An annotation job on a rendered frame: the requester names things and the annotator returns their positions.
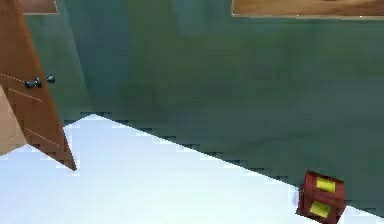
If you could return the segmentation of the red box with yellow patches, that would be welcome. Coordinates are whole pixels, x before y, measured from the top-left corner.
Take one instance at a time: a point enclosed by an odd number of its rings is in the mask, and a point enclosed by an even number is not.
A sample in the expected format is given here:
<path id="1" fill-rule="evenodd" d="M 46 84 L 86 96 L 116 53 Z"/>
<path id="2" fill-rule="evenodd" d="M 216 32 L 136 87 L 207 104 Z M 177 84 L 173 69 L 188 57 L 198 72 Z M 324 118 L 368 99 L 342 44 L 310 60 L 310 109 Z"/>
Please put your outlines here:
<path id="1" fill-rule="evenodd" d="M 346 208 L 344 182 L 307 171 L 299 190 L 296 214 L 320 224 L 338 224 Z"/>

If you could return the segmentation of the brown wooden room door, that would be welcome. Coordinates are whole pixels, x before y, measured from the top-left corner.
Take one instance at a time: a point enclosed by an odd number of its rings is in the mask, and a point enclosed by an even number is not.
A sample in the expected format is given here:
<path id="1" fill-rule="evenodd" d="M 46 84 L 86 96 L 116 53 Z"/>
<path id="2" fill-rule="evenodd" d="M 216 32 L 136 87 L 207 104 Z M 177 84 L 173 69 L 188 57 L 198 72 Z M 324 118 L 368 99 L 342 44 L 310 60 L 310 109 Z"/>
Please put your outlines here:
<path id="1" fill-rule="evenodd" d="M 42 87 L 28 89 L 25 81 L 36 77 Z M 17 119 L 20 139 L 75 170 L 75 160 L 18 0 L 0 0 L 0 86 Z"/>

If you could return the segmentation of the small brown framed wall picture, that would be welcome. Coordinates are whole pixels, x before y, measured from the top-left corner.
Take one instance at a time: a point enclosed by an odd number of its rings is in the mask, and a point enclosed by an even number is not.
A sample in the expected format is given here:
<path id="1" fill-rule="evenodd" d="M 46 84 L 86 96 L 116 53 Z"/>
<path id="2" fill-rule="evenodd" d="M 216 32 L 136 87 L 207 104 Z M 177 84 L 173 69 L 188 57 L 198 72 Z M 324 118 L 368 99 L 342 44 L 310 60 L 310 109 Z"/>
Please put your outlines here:
<path id="1" fill-rule="evenodd" d="M 34 14 L 57 14 L 56 0 L 19 0 L 23 13 Z"/>

